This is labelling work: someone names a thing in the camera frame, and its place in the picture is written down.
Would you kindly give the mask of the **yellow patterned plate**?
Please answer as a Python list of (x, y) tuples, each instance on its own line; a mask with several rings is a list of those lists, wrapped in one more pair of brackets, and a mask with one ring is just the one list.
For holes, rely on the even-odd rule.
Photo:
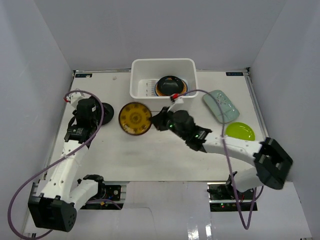
[(119, 111), (118, 122), (127, 134), (140, 136), (151, 128), (151, 117), (152, 112), (146, 105), (140, 102), (129, 102)]

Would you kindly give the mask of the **green plastic plate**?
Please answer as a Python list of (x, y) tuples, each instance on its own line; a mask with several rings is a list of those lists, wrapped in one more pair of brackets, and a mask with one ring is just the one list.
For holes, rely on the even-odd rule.
[(226, 127), (225, 134), (229, 137), (245, 140), (255, 141), (256, 135), (253, 129), (243, 122), (233, 122)]

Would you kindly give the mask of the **woven wicker plate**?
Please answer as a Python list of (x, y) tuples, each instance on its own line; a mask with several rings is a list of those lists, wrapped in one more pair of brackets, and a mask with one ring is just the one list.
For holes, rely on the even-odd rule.
[[(187, 90), (188, 90), (188, 84), (184, 81), (184, 80), (181, 80), (182, 84), (183, 84), (183, 89), (182, 91), (180, 92), (181, 94), (182, 93), (186, 93)], [(154, 86), (154, 94), (157, 96), (157, 97), (168, 97), (168, 95), (165, 95), (163, 93), (160, 92), (159, 88), (158, 88), (158, 84), (156, 83), (155, 86)]]

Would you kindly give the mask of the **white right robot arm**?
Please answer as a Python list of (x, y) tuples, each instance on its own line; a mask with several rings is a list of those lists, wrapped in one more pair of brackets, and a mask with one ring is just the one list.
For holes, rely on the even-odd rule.
[(251, 165), (250, 169), (230, 174), (225, 192), (233, 200), (260, 186), (283, 189), (293, 165), (293, 159), (275, 139), (248, 141), (221, 136), (196, 125), (186, 110), (171, 111), (163, 107), (150, 122), (159, 131), (171, 131), (196, 152), (220, 154)]

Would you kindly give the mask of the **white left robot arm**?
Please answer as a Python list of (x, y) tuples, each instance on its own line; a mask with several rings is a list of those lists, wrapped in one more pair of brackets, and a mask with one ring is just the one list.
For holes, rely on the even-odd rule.
[(97, 174), (86, 175), (73, 188), (78, 168), (89, 150), (91, 137), (99, 125), (108, 124), (114, 116), (114, 108), (99, 103), (93, 97), (77, 101), (73, 117), (68, 123), (58, 163), (38, 196), (28, 201), (28, 209), (37, 228), (69, 232), (76, 221), (77, 212), (91, 198), (105, 196), (104, 178)]

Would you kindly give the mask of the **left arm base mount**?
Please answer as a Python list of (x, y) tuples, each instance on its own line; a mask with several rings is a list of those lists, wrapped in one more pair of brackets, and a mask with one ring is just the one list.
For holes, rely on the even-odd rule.
[(121, 210), (126, 199), (127, 186), (106, 185), (99, 196), (94, 196), (81, 208), (82, 210)]

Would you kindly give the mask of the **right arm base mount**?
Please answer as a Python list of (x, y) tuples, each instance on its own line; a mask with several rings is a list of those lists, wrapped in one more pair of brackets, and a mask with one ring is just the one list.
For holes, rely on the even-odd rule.
[[(236, 198), (233, 190), (224, 182), (207, 183), (207, 193), (211, 212), (237, 212)], [(253, 200), (254, 189), (251, 188), (243, 193), (238, 193), (238, 200), (242, 212), (249, 212)]]

